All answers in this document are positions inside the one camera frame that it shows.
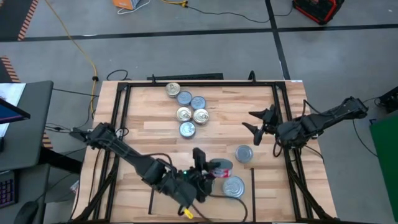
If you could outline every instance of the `gray floor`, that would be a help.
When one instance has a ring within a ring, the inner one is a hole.
[[[73,35],[270,27],[269,23],[256,24],[235,16],[202,15],[156,0],[122,16],[116,14],[117,9],[108,0],[50,2]],[[289,0],[271,2],[276,14],[285,14],[290,9]],[[190,4],[204,11],[237,12],[257,20],[268,18],[261,0],[191,0]],[[397,13],[395,0],[350,0],[329,26],[393,24],[398,23]],[[288,17],[277,17],[276,21],[278,27],[317,26],[297,11]],[[45,2],[39,1],[27,36],[58,35],[65,35],[58,20]],[[304,81],[308,99],[320,110],[340,104],[347,96],[365,100],[397,86],[397,38],[397,29],[280,34],[291,78]],[[100,80],[121,68],[128,70],[129,78],[134,80],[152,74],[214,72],[223,72],[226,79],[245,79],[250,70],[257,73],[258,79],[283,79],[271,33],[79,40],[78,43],[96,64]],[[23,82],[53,80],[56,88],[91,91],[91,66],[70,41],[0,43],[0,54],[10,58]],[[85,96],[54,92],[48,122],[68,127],[83,124],[89,100]],[[356,124],[365,143],[374,150],[369,119],[384,114],[372,102],[368,105],[368,118]],[[49,135],[58,152],[82,147],[67,135]],[[328,129],[321,136],[320,145],[338,216],[357,222],[395,223],[378,160],[362,147],[352,123],[342,122]],[[73,156],[82,159],[83,153]],[[62,170],[52,170],[50,184],[64,175]],[[49,192],[46,200],[71,199],[73,195],[64,195],[77,179],[71,176],[62,182]],[[45,223],[65,221],[72,203],[72,200],[49,203]]]

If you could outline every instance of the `green panel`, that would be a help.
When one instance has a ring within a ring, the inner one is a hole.
[[[394,219],[398,222],[398,116],[373,124],[371,134],[379,156]]]

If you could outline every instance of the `table leg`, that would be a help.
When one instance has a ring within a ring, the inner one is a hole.
[[[51,166],[80,174],[81,162],[67,156],[42,147],[40,152],[39,164],[50,164]]]

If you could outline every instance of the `tin can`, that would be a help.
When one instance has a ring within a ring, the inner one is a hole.
[[[192,118],[192,112],[189,108],[181,107],[177,110],[176,117],[179,122],[186,122]]]
[[[244,182],[237,176],[232,176],[225,180],[223,184],[225,195],[235,198],[241,198],[244,193]]]
[[[204,125],[209,121],[209,113],[205,109],[196,110],[193,113],[193,120],[200,125]]]
[[[235,151],[235,158],[243,164],[248,163],[253,158],[253,150],[249,146],[239,146]]]
[[[205,109],[206,100],[201,96],[195,96],[191,100],[191,106],[194,110]]]
[[[227,178],[227,177],[231,177],[232,175],[232,167],[233,164],[231,161],[227,160],[227,159],[212,159],[210,162],[219,162],[220,166],[210,170],[210,173],[214,176],[214,177],[220,177],[220,178]]]
[[[178,83],[168,83],[166,85],[166,93],[169,97],[175,98],[180,93],[180,85]]]
[[[191,122],[184,122],[180,125],[180,134],[182,137],[190,139],[195,134],[195,125]]]
[[[177,95],[177,102],[180,106],[189,106],[192,100],[192,95],[188,91],[181,91]]]

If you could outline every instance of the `computer monitor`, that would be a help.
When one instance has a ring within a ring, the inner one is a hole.
[[[0,98],[0,124],[29,119],[30,114]]]

